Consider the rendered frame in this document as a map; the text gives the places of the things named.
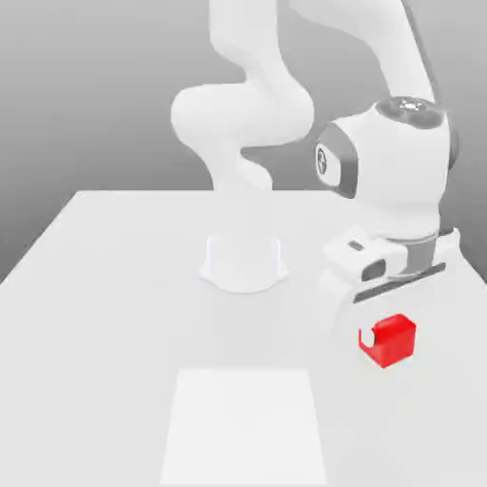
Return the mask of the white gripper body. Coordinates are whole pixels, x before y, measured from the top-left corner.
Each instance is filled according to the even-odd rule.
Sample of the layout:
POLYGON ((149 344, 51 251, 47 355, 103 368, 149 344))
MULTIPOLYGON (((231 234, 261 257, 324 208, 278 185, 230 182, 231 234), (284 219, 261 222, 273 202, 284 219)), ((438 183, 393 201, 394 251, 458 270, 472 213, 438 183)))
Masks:
POLYGON ((320 276, 324 321, 340 322, 345 310, 359 302, 399 289, 443 271, 459 252, 460 233, 441 229, 421 239, 387 239, 352 226, 322 249, 320 276))

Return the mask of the small red cube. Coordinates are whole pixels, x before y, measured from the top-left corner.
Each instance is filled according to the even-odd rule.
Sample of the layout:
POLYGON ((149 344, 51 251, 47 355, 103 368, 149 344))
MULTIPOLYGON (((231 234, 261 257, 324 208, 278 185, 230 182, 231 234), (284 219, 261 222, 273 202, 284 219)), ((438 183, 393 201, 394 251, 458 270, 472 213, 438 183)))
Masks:
POLYGON ((360 341, 359 348, 381 368, 411 357, 414 353, 417 326, 405 315, 396 314, 380 321, 374 327, 375 343, 366 347, 360 341))

